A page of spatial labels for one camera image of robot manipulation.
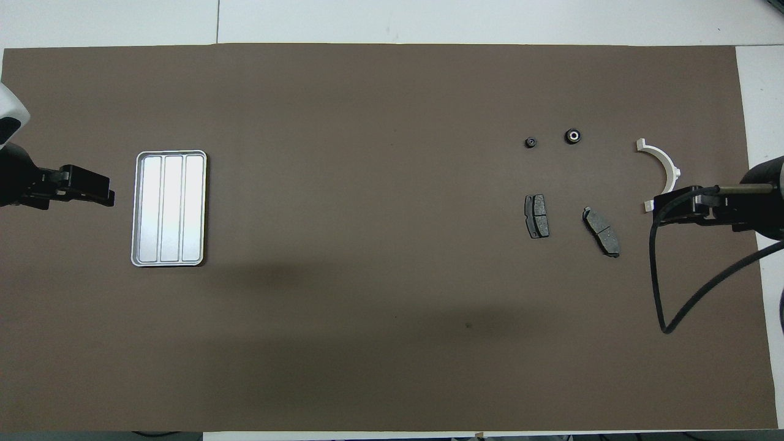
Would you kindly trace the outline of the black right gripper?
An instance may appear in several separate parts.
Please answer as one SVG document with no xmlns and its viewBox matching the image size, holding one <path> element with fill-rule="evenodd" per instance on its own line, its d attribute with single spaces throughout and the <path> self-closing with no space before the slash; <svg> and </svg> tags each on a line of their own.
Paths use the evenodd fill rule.
<svg viewBox="0 0 784 441">
<path fill-rule="evenodd" d="M 741 185 L 770 184 L 772 192 L 765 194 L 723 194 L 723 204 L 713 211 L 714 218 L 722 224 L 731 224 L 735 232 L 753 230 L 766 238 L 781 241 L 783 238 L 782 201 L 783 157 L 771 159 L 752 167 L 741 179 Z M 659 222 L 669 224 L 706 224 L 711 218 L 711 207 L 698 205 L 698 199 L 714 197 L 714 186 L 685 186 L 654 197 L 654 210 L 662 210 L 670 203 L 675 207 L 667 211 Z"/>
</svg>

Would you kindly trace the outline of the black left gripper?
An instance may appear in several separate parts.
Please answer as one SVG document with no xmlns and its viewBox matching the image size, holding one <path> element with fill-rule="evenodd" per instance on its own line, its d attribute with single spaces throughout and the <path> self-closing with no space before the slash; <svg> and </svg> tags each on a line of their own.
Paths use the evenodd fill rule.
<svg viewBox="0 0 784 441">
<path fill-rule="evenodd" d="M 63 165 L 62 188 L 58 189 L 54 179 L 56 174 L 56 170 L 37 167 L 22 147 L 6 143 L 1 151 L 1 206 L 28 206 L 47 210 L 53 200 L 76 200 L 105 207 L 115 205 L 116 193 L 110 190 L 110 179 L 107 176 L 76 165 Z"/>
</svg>

